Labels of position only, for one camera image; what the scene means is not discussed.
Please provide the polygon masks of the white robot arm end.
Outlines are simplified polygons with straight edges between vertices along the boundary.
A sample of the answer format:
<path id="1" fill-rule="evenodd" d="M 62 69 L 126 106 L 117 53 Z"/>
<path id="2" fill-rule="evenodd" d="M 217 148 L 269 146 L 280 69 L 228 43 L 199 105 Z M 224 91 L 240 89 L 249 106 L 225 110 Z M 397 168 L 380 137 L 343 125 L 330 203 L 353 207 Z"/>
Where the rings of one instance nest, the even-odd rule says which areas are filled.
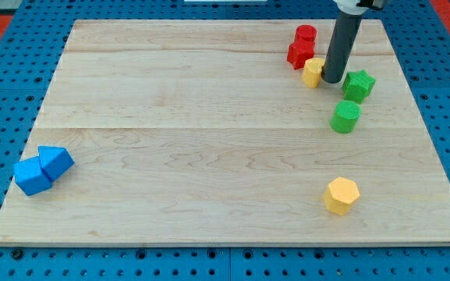
<path id="1" fill-rule="evenodd" d="M 361 16 L 368 9 L 382 10 L 389 0 L 334 0 L 334 2 L 340 11 L 353 16 Z"/>

